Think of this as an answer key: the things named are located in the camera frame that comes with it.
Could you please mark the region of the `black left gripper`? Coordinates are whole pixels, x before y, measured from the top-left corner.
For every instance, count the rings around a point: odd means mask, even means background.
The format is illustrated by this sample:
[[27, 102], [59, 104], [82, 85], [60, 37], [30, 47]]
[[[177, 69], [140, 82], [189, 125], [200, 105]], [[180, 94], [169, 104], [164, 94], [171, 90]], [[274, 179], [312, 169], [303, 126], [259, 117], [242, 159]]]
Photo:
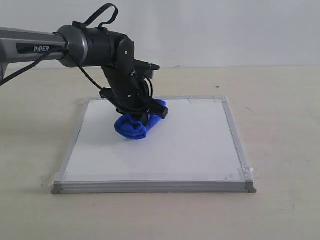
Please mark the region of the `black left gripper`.
[[[128, 75], [111, 66], [103, 66], [101, 69], [110, 87], [102, 88], [99, 95], [114, 105], [119, 113], [140, 111], [150, 105], [150, 115], [158, 116], [162, 120], [166, 118], [167, 103], [162, 99], [153, 99], [153, 87], [147, 83], [149, 78], [136, 76], [134, 69]], [[136, 120], [142, 130], [149, 130], [148, 114], [137, 115]]]

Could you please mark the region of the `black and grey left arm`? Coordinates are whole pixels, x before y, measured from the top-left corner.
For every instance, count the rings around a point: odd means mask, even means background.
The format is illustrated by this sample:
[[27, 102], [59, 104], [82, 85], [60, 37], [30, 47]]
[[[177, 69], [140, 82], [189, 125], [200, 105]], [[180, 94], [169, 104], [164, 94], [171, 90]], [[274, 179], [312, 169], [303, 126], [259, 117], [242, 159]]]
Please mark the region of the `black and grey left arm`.
[[54, 33], [3, 27], [0, 30], [0, 83], [8, 83], [43, 61], [67, 68], [100, 67], [109, 84], [99, 95], [118, 113], [144, 125], [149, 116], [165, 119], [169, 110], [153, 98], [152, 78], [160, 67], [135, 59], [135, 43], [103, 25], [88, 28], [78, 22]]

